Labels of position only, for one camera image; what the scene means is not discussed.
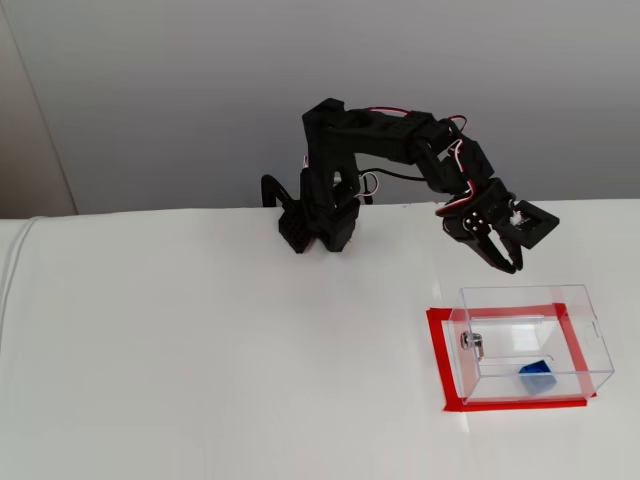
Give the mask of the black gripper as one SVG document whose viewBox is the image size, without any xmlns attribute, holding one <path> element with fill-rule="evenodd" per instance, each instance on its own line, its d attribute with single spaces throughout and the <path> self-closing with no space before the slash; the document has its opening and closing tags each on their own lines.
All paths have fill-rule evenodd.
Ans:
<svg viewBox="0 0 640 480">
<path fill-rule="evenodd" d="M 514 226 L 495 226 L 511 217 L 513 201 L 514 195 L 501 179 L 490 179 L 486 185 L 477 187 L 471 197 L 442 209 L 444 231 L 458 243 L 469 247 L 489 266 L 514 274 L 523 268 L 520 231 Z M 505 247 L 508 258 L 499 252 L 487 236 L 492 227 Z"/>
</svg>

